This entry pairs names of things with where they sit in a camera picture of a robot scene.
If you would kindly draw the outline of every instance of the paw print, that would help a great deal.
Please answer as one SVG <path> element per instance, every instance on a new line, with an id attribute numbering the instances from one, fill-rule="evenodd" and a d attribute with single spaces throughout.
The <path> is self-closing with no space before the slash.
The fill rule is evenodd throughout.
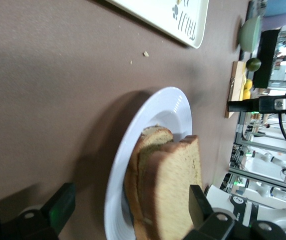
<path id="1" fill-rule="evenodd" d="M 177 20 L 177 15 L 178 15 L 178 6 L 175 4 L 175 6 L 172 8 L 173 10 L 173 18 Z"/>

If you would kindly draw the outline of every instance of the white tray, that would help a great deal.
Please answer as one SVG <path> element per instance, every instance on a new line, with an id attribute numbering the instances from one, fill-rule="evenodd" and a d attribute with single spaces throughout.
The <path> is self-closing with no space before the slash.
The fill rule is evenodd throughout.
<path id="1" fill-rule="evenodd" d="M 209 0 L 107 0 L 193 48 L 204 37 Z"/>

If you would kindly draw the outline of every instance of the yellow fruit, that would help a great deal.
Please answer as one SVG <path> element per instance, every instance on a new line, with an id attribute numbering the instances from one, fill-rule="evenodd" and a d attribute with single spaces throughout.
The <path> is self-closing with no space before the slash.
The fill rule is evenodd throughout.
<path id="1" fill-rule="evenodd" d="M 244 89 L 250 90 L 250 89 L 252 88 L 252 86 L 253 86 L 252 80 L 251 80 L 251 79 L 248 79 L 248 80 L 246 80 L 246 83 L 245 83 L 245 85 L 244 85 Z"/>
<path id="2" fill-rule="evenodd" d="M 248 89 L 244 89 L 243 100 L 250 99 L 250 98 L 251 98 L 251 92 Z"/>

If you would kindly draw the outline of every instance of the green fruit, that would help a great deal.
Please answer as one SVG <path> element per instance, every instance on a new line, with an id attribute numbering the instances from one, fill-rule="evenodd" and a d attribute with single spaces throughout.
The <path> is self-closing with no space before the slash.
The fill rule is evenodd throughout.
<path id="1" fill-rule="evenodd" d="M 246 62 L 246 68 L 249 71 L 257 71 L 261 67 L 262 62 L 258 58 L 251 58 Z"/>

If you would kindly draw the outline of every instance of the lemon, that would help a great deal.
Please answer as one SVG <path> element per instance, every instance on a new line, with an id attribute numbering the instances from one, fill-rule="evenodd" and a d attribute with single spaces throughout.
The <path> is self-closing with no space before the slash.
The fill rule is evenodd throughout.
<path id="1" fill-rule="evenodd" d="M 250 90 L 250 89 L 252 88 L 252 86 L 253 86 L 252 80 L 251 80 L 251 79 L 247 79 L 247 80 L 246 80 L 246 83 L 245 83 L 245 85 L 244 85 L 244 89 Z"/>
<path id="2" fill-rule="evenodd" d="M 254 58 L 247 60 L 246 68 L 251 72 L 252 71 L 255 72 L 261 67 L 261 64 L 262 62 L 260 61 L 260 59 L 254 57 Z"/>
<path id="3" fill-rule="evenodd" d="M 248 89 L 244 89 L 243 100 L 250 99 L 250 98 L 251 98 L 251 92 Z"/>

